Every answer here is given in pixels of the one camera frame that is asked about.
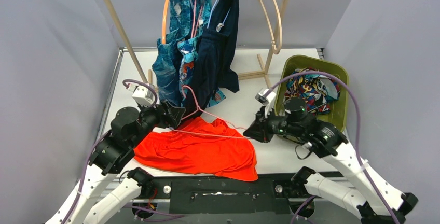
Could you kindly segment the pink wire hanger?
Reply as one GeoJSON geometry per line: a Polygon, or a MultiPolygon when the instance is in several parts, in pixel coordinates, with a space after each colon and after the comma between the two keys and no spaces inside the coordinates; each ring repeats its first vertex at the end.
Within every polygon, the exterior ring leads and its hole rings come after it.
{"type": "Polygon", "coordinates": [[[232,122],[227,121],[227,120],[224,120],[224,119],[222,119],[222,118],[219,117],[219,116],[216,116],[216,115],[214,115],[214,114],[212,114],[212,113],[209,113],[209,112],[203,110],[203,109],[199,106],[199,104],[198,104],[198,100],[197,100],[197,98],[196,98],[196,95],[195,95],[193,89],[192,89],[190,86],[183,85],[183,86],[181,87],[181,92],[184,94],[184,95],[183,95],[184,98],[186,98],[186,94],[184,93],[184,90],[185,90],[185,89],[187,89],[188,91],[191,92],[191,95],[192,95],[192,97],[193,97],[193,99],[194,99],[194,103],[195,103],[195,106],[196,106],[196,110],[193,111],[192,113],[187,114],[186,116],[184,116],[184,117],[182,118],[181,123],[183,123],[186,119],[189,119],[191,116],[193,116],[193,115],[195,115],[195,114],[197,114],[197,113],[202,113],[202,114],[206,114],[206,115],[212,116],[212,117],[214,117],[214,118],[216,118],[216,119],[220,119],[220,120],[222,120],[222,121],[224,121],[224,122],[230,124],[230,125],[231,125],[234,129],[236,129],[236,130],[237,130],[237,129],[245,130],[244,127],[238,127],[238,126],[235,126],[232,122]]]}

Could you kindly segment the orange shorts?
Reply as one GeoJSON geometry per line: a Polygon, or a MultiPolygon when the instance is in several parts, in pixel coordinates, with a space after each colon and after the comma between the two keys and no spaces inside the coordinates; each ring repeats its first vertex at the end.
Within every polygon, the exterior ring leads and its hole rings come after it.
{"type": "Polygon", "coordinates": [[[134,158],[163,171],[258,180],[253,144],[222,119],[208,123],[197,117],[176,131],[151,132],[135,148],[134,158]]]}

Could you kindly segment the comic print shorts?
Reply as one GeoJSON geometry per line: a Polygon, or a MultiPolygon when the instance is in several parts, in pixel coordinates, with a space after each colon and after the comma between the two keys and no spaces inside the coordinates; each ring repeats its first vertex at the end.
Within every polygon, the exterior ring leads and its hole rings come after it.
{"type": "Polygon", "coordinates": [[[330,103],[340,98],[340,87],[337,82],[324,75],[296,76],[286,82],[284,101],[293,97],[303,99],[309,113],[328,115],[331,112],[330,103]]]}

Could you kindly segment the navy blue shorts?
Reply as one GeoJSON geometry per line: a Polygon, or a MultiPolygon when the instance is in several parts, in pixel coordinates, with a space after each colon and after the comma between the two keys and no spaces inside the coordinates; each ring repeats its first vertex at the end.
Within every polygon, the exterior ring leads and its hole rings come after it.
{"type": "Polygon", "coordinates": [[[195,101],[202,109],[214,106],[226,97],[220,90],[240,90],[238,74],[230,67],[235,57],[239,24],[239,0],[218,0],[198,43],[198,57],[184,106],[193,111],[195,101]]]}

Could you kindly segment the light blue hanger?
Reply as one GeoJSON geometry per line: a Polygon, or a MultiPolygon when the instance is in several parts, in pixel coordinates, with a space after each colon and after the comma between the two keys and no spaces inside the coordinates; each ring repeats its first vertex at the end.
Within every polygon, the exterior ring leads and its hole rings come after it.
{"type": "Polygon", "coordinates": [[[229,17],[231,3],[230,0],[215,0],[211,9],[207,29],[220,33],[225,26],[227,18],[229,17]]]}

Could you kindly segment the light wooden hanger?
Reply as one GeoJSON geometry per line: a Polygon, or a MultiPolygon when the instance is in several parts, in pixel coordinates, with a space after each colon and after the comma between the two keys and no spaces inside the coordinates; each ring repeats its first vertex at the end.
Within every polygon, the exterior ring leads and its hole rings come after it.
{"type": "Polygon", "coordinates": [[[271,50],[279,54],[283,44],[283,28],[280,7],[277,0],[258,0],[267,22],[271,50]]]}

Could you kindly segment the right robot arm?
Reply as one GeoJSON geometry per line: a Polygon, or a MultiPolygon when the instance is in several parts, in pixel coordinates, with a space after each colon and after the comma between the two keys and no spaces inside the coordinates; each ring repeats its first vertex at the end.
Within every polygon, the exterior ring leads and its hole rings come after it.
{"type": "Polygon", "coordinates": [[[245,137],[267,143],[285,134],[303,142],[303,147],[336,168],[351,184],[346,187],[303,166],[292,177],[292,190],[326,199],[356,216],[361,223],[404,223],[418,198],[403,193],[385,181],[366,160],[358,160],[353,145],[333,124],[307,112],[301,98],[284,103],[285,115],[267,112],[263,106],[244,131],[245,137]]]}

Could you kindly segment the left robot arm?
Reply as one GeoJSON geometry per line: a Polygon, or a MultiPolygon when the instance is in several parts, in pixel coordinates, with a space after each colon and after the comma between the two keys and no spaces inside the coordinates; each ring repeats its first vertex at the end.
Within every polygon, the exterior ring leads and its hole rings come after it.
{"type": "Polygon", "coordinates": [[[150,107],[124,107],[111,121],[111,128],[92,146],[82,175],[72,192],[48,223],[106,223],[137,196],[148,196],[153,177],[141,168],[130,170],[113,192],[99,200],[106,187],[134,158],[134,149],[154,128],[176,128],[185,108],[166,100],[150,107]]]}

